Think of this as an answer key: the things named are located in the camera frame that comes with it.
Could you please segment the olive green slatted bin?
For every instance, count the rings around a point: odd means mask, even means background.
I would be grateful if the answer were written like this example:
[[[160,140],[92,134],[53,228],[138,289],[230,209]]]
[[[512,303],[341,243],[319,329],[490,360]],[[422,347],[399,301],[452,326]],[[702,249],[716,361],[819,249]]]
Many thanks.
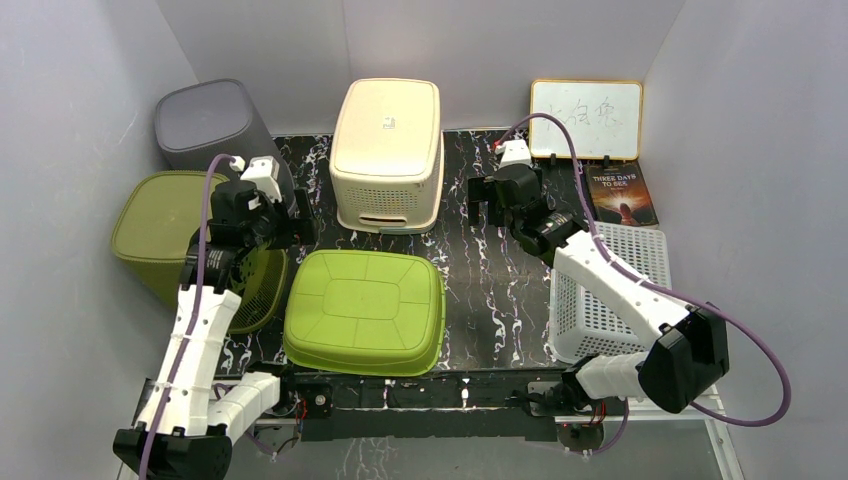
[[[177,310],[179,275],[200,223],[203,171],[163,171],[140,182],[111,237],[113,254],[171,311]],[[262,251],[248,258],[254,275],[239,286],[241,305],[228,332],[244,334],[267,324],[283,296],[288,256]]]

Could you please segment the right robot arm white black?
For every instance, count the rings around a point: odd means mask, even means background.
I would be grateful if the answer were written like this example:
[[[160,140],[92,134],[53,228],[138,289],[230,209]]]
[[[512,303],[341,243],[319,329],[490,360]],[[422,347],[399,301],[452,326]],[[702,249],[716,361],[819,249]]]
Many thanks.
[[[646,348],[584,357],[562,373],[560,384],[529,401],[587,414],[609,397],[647,398],[679,413],[729,371],[725,322],[650,289],[635,269],[603,254],[587,228],[549,207],[539,169],[508,165],[469,179],[467,188],[470,224],[478,224],[479,206],[486,204],[493,225],[507,227],[526,253],[594,295]]]

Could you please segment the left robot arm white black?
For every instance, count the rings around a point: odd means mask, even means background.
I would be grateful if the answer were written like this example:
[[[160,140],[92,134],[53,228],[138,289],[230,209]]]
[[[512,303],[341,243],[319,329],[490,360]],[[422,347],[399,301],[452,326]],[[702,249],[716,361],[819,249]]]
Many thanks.
[[[134,425],[120,429],[114,454],[141,479],[222,479],[234,444],[265,413],[286,416],[299,400],[287,370],[269,363],[245,373],[219,399],[217,361],[250,277],[244,263],[266,251],[312,245],[317,224],[308,194],[295,190],[297,216],[256,181],[226,181],[203,193],[178,284],[170,340],[150,397]]]

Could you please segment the grey slatted bin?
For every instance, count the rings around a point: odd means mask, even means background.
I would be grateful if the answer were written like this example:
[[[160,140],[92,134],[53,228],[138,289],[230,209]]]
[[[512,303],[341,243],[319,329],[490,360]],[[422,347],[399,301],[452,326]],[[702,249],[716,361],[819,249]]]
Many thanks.
[[[241,82],[225,78],[174,91],[156,105],[153,125],[159,149],[175,170],[205,171],[221,153],[247,161],[274,157],[289,214],[298,212],[289,166]]]

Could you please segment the cream perforated storage basket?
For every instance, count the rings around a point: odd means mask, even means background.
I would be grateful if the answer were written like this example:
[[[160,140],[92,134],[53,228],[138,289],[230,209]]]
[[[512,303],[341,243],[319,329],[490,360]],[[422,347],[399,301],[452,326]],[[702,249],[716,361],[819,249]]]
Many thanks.
[[[444,179],[438,87],[417,79],[354,81],[337,118],[329,172],[343,227],[390,235],[431,230]]]

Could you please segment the lime green plastic basin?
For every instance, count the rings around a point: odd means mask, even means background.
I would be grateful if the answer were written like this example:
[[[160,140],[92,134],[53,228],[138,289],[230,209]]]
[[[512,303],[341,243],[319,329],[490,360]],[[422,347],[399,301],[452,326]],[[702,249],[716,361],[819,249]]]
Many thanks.
[[[437,364],[445,330],[445,286],[429,260],[325,249],[307,255],[297,269],[283,347],[302,367],[416,377]]]

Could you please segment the pale green colander basket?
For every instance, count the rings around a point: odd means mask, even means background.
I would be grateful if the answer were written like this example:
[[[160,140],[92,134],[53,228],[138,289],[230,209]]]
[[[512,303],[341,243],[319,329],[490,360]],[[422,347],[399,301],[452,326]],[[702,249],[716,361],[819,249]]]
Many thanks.
[[[596,227],[611,253],[651,282],[671,286],[663,232],[604,222]],[[644,350],[632,329],[588,290],[558,271],[550,277],[547,349],[554,359],[573,364],[593,354],[615,356]]]

